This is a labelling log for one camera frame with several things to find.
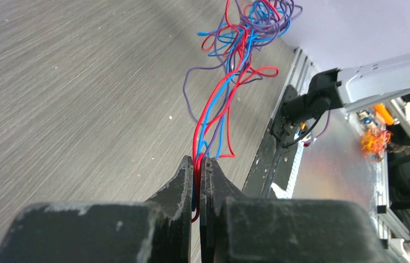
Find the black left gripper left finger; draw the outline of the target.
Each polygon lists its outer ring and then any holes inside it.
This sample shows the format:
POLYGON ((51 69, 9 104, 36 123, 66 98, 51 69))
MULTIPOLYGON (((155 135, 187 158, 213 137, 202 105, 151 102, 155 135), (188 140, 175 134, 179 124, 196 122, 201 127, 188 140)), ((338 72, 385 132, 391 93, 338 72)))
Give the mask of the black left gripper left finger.
POLYGON ((143 202, 49 202, 25 207, 0 262, 189 262, 192 159, 143 202))

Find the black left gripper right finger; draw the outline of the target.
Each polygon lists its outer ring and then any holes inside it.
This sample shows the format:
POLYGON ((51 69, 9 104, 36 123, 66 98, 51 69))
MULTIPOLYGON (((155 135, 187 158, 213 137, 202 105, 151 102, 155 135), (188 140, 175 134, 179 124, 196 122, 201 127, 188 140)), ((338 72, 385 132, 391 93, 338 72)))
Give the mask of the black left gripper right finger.
POLYGON ((201 162, 202 262, 389 262, 368 213, 325 199, 244 195, 215 159, 201 162))

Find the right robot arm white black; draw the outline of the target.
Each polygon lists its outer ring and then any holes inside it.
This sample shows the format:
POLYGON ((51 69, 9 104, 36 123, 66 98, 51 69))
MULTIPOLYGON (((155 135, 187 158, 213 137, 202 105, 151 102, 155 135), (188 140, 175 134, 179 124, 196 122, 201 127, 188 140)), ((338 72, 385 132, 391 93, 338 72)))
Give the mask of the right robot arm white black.
POLYGON ((312 118, 319 120, 329 110, 355 111, 410 93, 410 53, 350 68, 333 68, 315 74, 308 91, 298 95, 287 86, 270 132, 284 148, 290 126, 312 118))

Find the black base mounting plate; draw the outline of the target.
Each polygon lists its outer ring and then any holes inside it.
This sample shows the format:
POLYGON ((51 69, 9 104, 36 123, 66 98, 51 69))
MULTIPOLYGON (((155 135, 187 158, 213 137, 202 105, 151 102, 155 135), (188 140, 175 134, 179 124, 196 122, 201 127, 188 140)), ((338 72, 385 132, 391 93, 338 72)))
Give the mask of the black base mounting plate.
POLYGON ((282 149, 287 149, 281 146, 295 140, 298 137, 298 129, 298 126, 285 123, 279 111, 269 120, 242 188, 244 194, 250 197, 276 198, 270 185, 282 149))

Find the perforated metal rail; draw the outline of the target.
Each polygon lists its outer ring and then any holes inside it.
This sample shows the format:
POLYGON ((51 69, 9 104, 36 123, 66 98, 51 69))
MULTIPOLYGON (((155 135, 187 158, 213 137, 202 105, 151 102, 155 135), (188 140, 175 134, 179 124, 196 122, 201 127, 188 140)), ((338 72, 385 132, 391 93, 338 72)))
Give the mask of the perforated metal rail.
POLYGON ((304 146, 301 142, 291 148, 282 149, 276 164, 273 181, 270 185, 277 199, 290 199, 293 196, 304 146))

